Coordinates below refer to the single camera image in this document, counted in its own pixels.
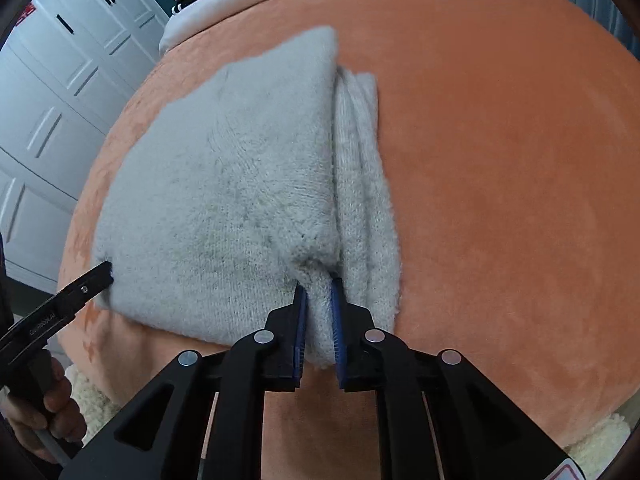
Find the white label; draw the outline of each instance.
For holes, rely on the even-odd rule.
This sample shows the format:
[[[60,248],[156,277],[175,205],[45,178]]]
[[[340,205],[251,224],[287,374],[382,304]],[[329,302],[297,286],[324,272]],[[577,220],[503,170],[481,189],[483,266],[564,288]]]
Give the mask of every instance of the white label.
[[[545,480],[584,480],[584,476],[575,462],[567,458]]]

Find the cream fleece fabric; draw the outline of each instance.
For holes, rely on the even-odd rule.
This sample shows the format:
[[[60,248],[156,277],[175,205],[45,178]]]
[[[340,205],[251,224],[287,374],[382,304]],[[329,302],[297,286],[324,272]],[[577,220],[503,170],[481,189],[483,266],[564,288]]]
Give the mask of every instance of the cream fleece fabric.
[[[624,417],[617,413],[597,423],[580,442],[566,452],[580,466],[586,480],[596,480],[618,454],[631,434]]]
[[[86,445],[120,411],[120,407],[91,384],[76,365],[69,366],[65,376],[71,383],[71,398],[78,404],[86,421],[86,434],[82,439]]]
[[[94,238],[98,304],[219,344],[309,295],[306,356],[334,362],[329,272],[392,330],[400,262],[372,75],[320,27],[226,65],[167,105],[111,184]]]

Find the round orange pouf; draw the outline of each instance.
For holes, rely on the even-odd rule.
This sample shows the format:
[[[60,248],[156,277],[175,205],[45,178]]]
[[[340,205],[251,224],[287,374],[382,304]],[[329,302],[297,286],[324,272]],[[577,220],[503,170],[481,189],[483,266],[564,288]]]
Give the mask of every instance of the round orange pouf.
[[[159,109],[316,25],[378,78],[396,333],[459,349],[557,442],[577,440],[640,385],[640,66],[565,0],[269,0],[191,38],[113,127],[60,285],[88,268],[111,179]],[[120,402],[181,349],[216,349],[94,307],[61,341]],[[265,480],[375,478],[372,396],[340,393],[331,370],[307,367],[265,410]]]

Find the metal pin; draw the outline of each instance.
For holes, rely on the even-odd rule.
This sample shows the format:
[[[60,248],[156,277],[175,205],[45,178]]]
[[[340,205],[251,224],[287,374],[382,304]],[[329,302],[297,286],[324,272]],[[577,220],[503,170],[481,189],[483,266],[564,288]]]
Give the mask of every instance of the metal pin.
[[[372,328],[364,333],[364,339],[370,343],[381,343],[385,340],[385,333],[377,328]]]
[[[178,362],[182,366],[191,366],[196,363],[198,360],[198,354],[193,350],[187,350],[186,352],[182,352],[178,355]]]
[[[455,350],[445,350],[440,356],[448,365],[459,365],[462,362],[462,355]]]
[[[254,334],[254,341],[264,345],[273,341],[273,337],[273,332],[270,330],[260,330]]]

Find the finger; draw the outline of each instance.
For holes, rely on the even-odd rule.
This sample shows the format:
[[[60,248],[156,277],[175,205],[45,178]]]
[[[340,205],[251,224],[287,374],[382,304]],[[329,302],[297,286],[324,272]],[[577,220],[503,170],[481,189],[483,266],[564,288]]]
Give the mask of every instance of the finger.
[[[82,439],[86,435],[86,421],[84,416],[80,415],[80,420],[76,422],[76,426],[71,430],[66,438],[69,442],[82,442]]]
[[[31,428],[11,419],[9,419],[9,424],[14,428],[15,437],[24,449],[27,449],[35,456],[40,457],[47,462],[56,463],[53,455],[44,447],[38,436],[33,433]]]
[[[49,425],[49,430],[55,438],[67,438],[76,426],[82,424],[82,415],[78,404],[71,400],[56,413],[53,421]]]
[[[52,413],[57,413],[68,404],[70,398],[71,383],[63,376],[63,379],[54,383],[44,395],[44,407]]]
[[[43,414],[31,406],[26,400],[9,394],[5,404],[2,406],[5,417],[9,421],[15,421],[34,430],[44,430],[47,427],[47,419]]]
[[[53,378],[57,381],[65,376],[65,369],[55,357],[51,358],[51,370],[53,371]]]

